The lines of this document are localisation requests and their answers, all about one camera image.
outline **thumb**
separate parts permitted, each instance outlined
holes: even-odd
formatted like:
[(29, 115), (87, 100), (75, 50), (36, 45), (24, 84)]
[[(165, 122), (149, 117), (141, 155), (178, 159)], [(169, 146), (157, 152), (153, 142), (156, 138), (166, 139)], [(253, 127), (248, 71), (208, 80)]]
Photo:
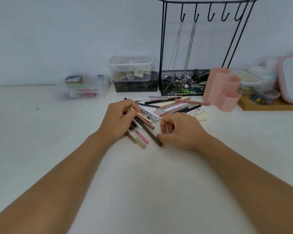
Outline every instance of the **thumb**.
[(126, 113), (125, 116), (122, 117), (122, 120), (130, 124), (136, 115), (137, 115), (137, 112), (135, 110), (130, 110), (129, 112)]
[(160, 142), (162, 142), (163, 144), (176, 144), (177, 139), (175, 137), (175, 135), (172, 134), (157, 134), (156, 136)]

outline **forearm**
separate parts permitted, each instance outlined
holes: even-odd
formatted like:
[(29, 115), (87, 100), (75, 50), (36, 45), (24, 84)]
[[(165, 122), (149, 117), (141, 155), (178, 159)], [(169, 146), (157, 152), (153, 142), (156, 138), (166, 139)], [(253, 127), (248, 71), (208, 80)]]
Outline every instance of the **forearm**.
[(66, 233), (109, 148), (93, 134), (0, 213), (0, 233)]
[(201, 151), (261, 233), (293, 233), (293, 187), (215, 138)]

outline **person's left hand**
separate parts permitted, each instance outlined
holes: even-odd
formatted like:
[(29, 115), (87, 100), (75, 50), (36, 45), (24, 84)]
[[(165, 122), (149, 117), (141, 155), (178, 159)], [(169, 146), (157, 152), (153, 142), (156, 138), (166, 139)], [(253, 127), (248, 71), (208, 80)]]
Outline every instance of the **person's left hand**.
[(131, 121), (137, 115), (137, 112), (141, 112), (140, 107), (131, 99), (111, 103), (96, 133), (105, 142), (112, 145), (129, 129)]

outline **black metal hook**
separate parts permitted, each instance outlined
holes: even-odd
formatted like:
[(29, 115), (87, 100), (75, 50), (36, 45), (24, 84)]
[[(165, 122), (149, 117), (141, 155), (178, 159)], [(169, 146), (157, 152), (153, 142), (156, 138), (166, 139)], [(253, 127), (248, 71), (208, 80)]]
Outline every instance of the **black metal hook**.
[(239, 21), (244, 15), (244, 11), (243, 11), (242, 15), (237, 19), (237, 14), (239, 12), (240, 6), (241, 6), (241, 3), (239, 4), (239, 7), (238, 7), (237, 12), (236, 12), (236, 15), (234, 16), (235, 21)]
[(185, 19), (185, 13), (183, 14), (183, 18), (182, 18), (182, 10), (183, 10), (183, 4), (181, 6), (181, 13), (180, 13), (180, 21), (183, 22), (183, 20)]
[(224, 19), (224, 14), (225, 14), (225, 9), (226, 9), (227, 3), (225, 4), (225, 8), (223, 11), (223, 15), (222, 15), (222, 22), (226, 21), (226, 19), (228, 18), (228, 15), (230, 15), (230, 13), (227, 14), (226, 18)]
[(198, 14), (198, 15), (196, 16), (196, 19), (195, 19), (195, 15), (196, 15), (196, 8), (197, 8), (197, 4), (195, 5), (195, 12), (194, 12), (194, 22), (197, 22), (197, 19), (199, 18), (199, 15), (200, 15), (200, 14)]
[(208, 20), (209, 22), (211, 22), (211, 21), (213, 20), (214, 15), (215, 15), (215, 13), (213, 13), (213, 16), (211, 17), (211, 19), (209, 19), (209, 14), (210, 14), (210, 12), (211, 12), (211, 5), (212, 5), (212, 3), (209, 4), (209, 11), (208, 11), (208, 16), (207, 16), (207, 20)]

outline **hand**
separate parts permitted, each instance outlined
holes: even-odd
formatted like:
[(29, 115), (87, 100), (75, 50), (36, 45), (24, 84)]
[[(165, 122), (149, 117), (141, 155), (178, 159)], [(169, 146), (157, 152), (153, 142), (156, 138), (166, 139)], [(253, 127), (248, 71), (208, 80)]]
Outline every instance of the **hand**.
[(112, 145), (129, 129), (131, 121), (137, 115), (137, 112), (141, 112), (140, 107), (131, 99), (111, 103), (96, 133), (108, 145)]
[(172, 113), (163, 116), (160, 122), (162, 133), (156, 137), (163, 144), (176, 145), (183, 149), (194, 149), (199, 152), (213, 138), (201, 126), (199, 121), (186, 113)]

